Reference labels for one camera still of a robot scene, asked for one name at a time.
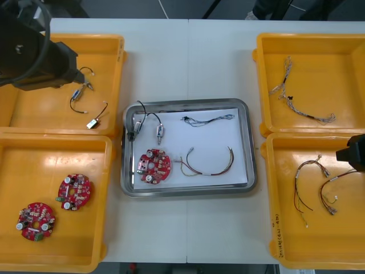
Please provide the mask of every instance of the red circuit board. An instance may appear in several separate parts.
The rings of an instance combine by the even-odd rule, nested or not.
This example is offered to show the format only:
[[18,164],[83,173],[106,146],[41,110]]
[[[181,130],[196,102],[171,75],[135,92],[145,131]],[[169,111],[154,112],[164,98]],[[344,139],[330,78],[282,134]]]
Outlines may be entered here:
[[43,203],[28,205],[19,213],[17,229],[22,230],[22,236],[31,241],[40,241],[52,234],[55,223],[53,210]]
[[70,174],[62,181],[56,200],[62,202],[63,209],[78,210],[87,203],[90,194],[89,178],[83,174]]
[[142,175],[141,180],[145,183],[158,184],[169,176],[170,171],[171,161],[163,150],[147,150],[139,159],[137,173]]

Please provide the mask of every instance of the gray floor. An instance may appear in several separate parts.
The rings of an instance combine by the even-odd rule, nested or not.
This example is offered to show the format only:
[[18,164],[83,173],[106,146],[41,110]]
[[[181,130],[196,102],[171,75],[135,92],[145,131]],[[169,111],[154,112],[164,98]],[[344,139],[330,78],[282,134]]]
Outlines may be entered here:
[[[214,0],[161,0],[170,19],[201,19]],[[209,19],[242,20],[255,0],[221,0]],[[308,9],[314,0],[294,0]],[[83,0],[91,18],[165,18],[158,0]],[[330,15],[331,21],[365,21],[365,1],[346,0]],[[290,7],[285,20],[298,20],[303,11]]]

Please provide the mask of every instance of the circular circuit board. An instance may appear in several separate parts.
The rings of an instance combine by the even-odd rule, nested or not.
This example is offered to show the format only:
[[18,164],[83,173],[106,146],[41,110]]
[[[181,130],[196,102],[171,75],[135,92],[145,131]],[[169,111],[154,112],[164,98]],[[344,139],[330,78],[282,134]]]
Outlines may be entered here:
[[55,224],[53,210],[47,204],[29,204],[19,213],[17,230],[22,231],[22,236],[31,241],[40,241],[52,234]]
[[70,174],[58,189],[57,201],[62,202],[65,210],[79,210],[90,198],[91,182],[83,174]]

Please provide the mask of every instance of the white table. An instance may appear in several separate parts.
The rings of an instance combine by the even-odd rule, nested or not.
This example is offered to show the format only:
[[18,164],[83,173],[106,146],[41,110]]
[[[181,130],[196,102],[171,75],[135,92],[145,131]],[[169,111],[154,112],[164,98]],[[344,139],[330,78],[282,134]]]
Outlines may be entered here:
[[[252,50],[262,32],[363,33],[364,22],[53,19],[59,33],[125,38],[122,109],[136,101],[239,98],[250,109],[255,148],[264,138]],[[243,195],[131,199],[115,163],[108,194],[104,261],[145,263],[277,263],[268,251],[265,163],[256,150],[258,182]]]

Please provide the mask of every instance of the tangled wires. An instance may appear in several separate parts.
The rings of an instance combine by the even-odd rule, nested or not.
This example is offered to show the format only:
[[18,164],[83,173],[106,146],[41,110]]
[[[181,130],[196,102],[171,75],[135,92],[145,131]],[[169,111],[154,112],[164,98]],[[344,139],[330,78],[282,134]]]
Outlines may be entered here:
[[[218,175],[223,175],[223,174],[226,174],[229,170],[230,170],[230,168],[232,167],[232,164],[233,164],[233,161],[234,161],[234,153],[233,153],[233,150],[230,148],[230,147],[228,147],[228,149],[229,149],[229,154],[230,154],[230,159],[229,159],[229,163],[228,163],[228,165],[227,165],[227,167],[223,170],[223,171],[221,171],[221,172],[219,172],[219,173],[214,173],[214,174],[207,174],[207,173],[203,173],[203,172],[200,172],[200,171],[197,171],[197,170],[195,170],[190,164],[189,164],[189,154],[194,150],[194,148],[192,147],[190,150],[189,150],[189,152],[188,152],[188,154],[186,155],[186,163],[184,163],[184,161],[183,161],[183,158],[182,157],[180,157],[180,160],[173,160],[174,162],[176,162],[176,163],[181,163],[181,172],[182,172],[182,174],[184,174],[185,176],[196,176],[196,175],[204,175],[204,176],[218,176]],[[193,174],[186,174],[185,172],[184,172],[184,170],[183,170],[183,165],[184,166],[186,166],[188,169],[190,169],[192,172],[193,172]]]
[[226,115],[219,116],[214,119],[207,120],[207,121],[199,121],[199,120],[195,120],[193,118],[187,117],[187,116],[182,117],[181,120],[183,120],[186,124],[190,124],[192,127],[201,127],[201,126],[205,126],[206,124],[209,124],[214,121],[232,120],[233,118],[234,118],[233,114],[226,114]]
[[333,177],[332,179],[329,179],[327,181],[325,181],[321,187],[319,188],[319,197],[321,198],[321,202],[323,204],[323,206],[325,207],[325,209],[328,210],[328,212],[331,215],[335,215],[335,213],[337,212],[337,209],[335,209],[334,207],[330,206],[329,204],[334,204],[337,201],[337,196],[335,196],[335,200],[333,202],[330,202],[328,200],[328,198],[322,193],[323,192],[323,188],[325,187],[326,184],[328,184],[329,182],[333,182],[334,180],[337,180],[338,178],[341,178],[345,175],[351,174],[351,173],[356,173],[357,170],[349,170],[345,173],[342,173],[340,175],[337,175],[336,177]]
[[320,118],[320,117],[315,117],[315,116],[312,116],[312,115],[309,115],[309,114],[306,114],[302,111],[299,111],[297,110],[294,106],[293,106],[293,96],[286,96],[286,90],[285,90],[285,82],[290,74],[290,70],[291,70],[291,67],[292,67],[292,62],[291,62],[291,59],[290,59],[290,56],[288,56],[286,59],[285,59],[285,77],[284,77],[284,80],[281,84],[279,84],[278,86],[274,87],[270,92],[269,92],[269,95],[273,95],[275,94],[278,90],[282,90],[282,92],[280,93],[278,99],[281,100],[283,98],[286,99],[286,104],[296,113],[296,114],[299,114],[299,115],[302,115],[304,117],[308,117],[308,118],[311,118],[311,119],[314,119],[314,120],[317,120],[317,121],[320,121],[320,122],[323,122],[323,123],[332,123],[334,120],[336,120],[336,116],[331,113],[331,115],[328,117],[328,118]]
[[[306,208],[308,208],[309,210],[313,211],[312,208],[310,208],[309,206],[306,205],[305,202],[303,202],[303,200],[301,199],[300,195],[299,195],[299,191],[298,191],[298,178],[299,178],[299,173],[301,171],[301,168],[303,166],[305,166],[306,164],[316,164],[318,165],[318,167],[321,169],[322,173],[328,177],[330,176],[330,173],[328,171],[328,169],[326,169],[322,164],[320,164],[320,162],[318,162],[320,160],[322,156],[321,155],[318,155],[318,158],[316,160],[309,160],[309,161],[306,161],[304,163],[302,163],[298,169],[297,169],[297,173],[295,174],[295,178],[294,178],[294,207],[295,209],[301,214],[301,217],[303,219],[303,221],[305,222],[306,224],[306,228],[308,228],[308,223],[306,221],[306,219],[304,218],[304,212],[301,211],[300,209],[300,203],[302,203]],[[295,196],[298,197],[298,206],[296,205],[295,203]]]

